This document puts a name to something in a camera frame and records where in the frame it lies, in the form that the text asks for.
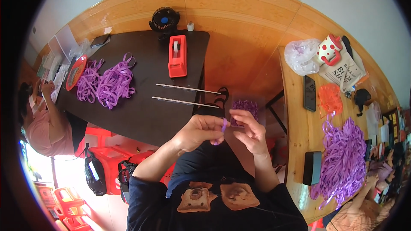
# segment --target foot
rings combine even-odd
[[[216,94],[214,104],[221,109],[224,109],[224,105],[229,99],[229,90],[226,87],[222,87],[217,92],[220,92],[221,94]]]

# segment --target hand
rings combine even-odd
[[[377,157],[377,155],[378,155],[378,148],[376,146],[373,146],[371,149],[370,157],[371,156]]]
[[[390,175],[387,177],[387,180],[388,180],[389,182],[393,181],[393,179],[395,178],[394,173],[395,173],[395,169],[393,169],[393,171],[392,171],[392,172],[390,173]]]
[[[388,153],[387,160],[392,161],[393,155],[394,155],[394,149],[391,149],[390,152]]]
[[[230,114],[239,125],[244,126],[245,133],[234,131],[234,136],[245,144],[248,151],[254,155],[268,153],[265,127],[259,124],[249,111],[231,109]]]
[[[372,176],[367,176],[367,179],[366,179],[365,183],[367,185],[376,184],[378,179],[379,179],[378,174],[374,174]]]
[[[50,81],[47,84],[43,84],[42,86],[42,94],[43,97],[49,97],[51,96],[51,93],[54,91],[54,83],[52,81]]]
[[[223,119],[209,115],[194,115],[188,123],[171,139],[172,144],[185,152],[194,151],[201,143],[210,140],[219,144],[224,141],[224,133],[221,132]]]

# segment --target chopsticks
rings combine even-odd
[[[174,99],[157,97],[157,96],[152,96],[151,98],[158,99],[158,100],[169,101],[169,102],[179,102],[179,103],[188,104],[188,105],[200,105],[200,106],[208,106],[208,107],[213,107],[213,108],[219,108],[218,106],[214,106],[214,105],[203,105],[203,104],[198,104],[198,103],[194,103],[194,102],[174,100]]]
[[[202,90],[202,89],[186,88],[186,87],[183,87],[183,86],[173,86],[173,85],[166,85],[166,84],[159,84],[159,83],[157,83],[156,85],[157,86],[164,86],[164,87],[168,87],[168,88],[174,88],[174,89],[185,89],[185,90],[201,91],[201,92],[214,93],[214,94],[221,95],[220,92],[213,92],[213,91]]]

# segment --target red polka dot mug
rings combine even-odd
[[[340,50],[342,50],[340,37],[335,37],[333,34],[330,34],[318,46],[316,55],[317,61],[320,64],[327,64],[329,66],[333,66],[339,60],[341,60]]]

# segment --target tape roll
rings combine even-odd
[[[174,53],[178,52],[178,41],[174,41]]]

